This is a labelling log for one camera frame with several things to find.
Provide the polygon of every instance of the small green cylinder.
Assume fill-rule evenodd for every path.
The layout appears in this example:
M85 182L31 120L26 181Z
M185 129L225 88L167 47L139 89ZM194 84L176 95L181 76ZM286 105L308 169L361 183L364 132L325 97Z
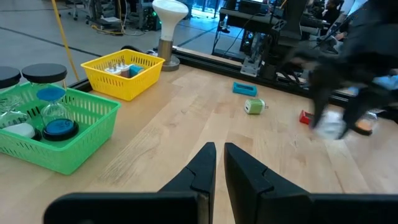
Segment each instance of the small green cylinder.
M261 114L268 106L262 99L248 99L244 103L244 110L247 114Z

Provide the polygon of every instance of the green object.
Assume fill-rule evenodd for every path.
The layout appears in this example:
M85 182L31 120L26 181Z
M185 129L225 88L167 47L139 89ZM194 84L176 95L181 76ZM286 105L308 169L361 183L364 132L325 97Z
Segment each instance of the green object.
M268 106L262 99L249 99L244 103L244 110L248 114L261 114Z
M17 91L10 89L0 95L5 93L22 95L17 110L29 114L35 128L44 128L39 111L46 103L36 97L30 83L21 85ZM111 137L120 103L73 89L67 90L62 101L68 105L79 125L76 136L57 142L46 139L35 141L0 129L0 152L65 175L79 168Z

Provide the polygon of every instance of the yellow plastic basket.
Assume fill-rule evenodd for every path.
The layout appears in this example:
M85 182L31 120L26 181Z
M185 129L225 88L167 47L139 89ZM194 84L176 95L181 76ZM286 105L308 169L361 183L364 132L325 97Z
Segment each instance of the yellow plastic basket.
M127 65L133 63L144 67L145 70L132 78L105 72L110 62L117 63L122 59ZM83 63L81 66L85 69L93 90L131 101L158 81L163 62L162 58L126 49Z

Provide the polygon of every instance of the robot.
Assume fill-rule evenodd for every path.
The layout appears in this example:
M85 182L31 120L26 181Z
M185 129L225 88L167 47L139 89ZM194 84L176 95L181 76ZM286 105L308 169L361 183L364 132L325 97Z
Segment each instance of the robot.
M398 91L373 82L398 68L398 1L369 0L352 16L341 53L327 57L315 49L296 49L287 61L312 71L309 76L313 101L310 127L325 127L325 108L333 90L358 87L359 93L344 108L339 128L328 130L342 139L369 110L397 102Z

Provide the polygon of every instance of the desk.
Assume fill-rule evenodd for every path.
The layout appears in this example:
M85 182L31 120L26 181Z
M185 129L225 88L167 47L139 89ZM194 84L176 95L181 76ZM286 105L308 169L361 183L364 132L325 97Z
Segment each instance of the desk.
M231 92L234 81L184 65L162 73L132 102L122 101L112 138L71 176L0 154L0 223L40 223L47 205L69 192L155 192L208 141L217 147L213 223L234 223L225 142L310 192L398 193L395 123L380 120L370 138L324 141L298 121L308 99L257 86L269 109L247 115L247 97Z

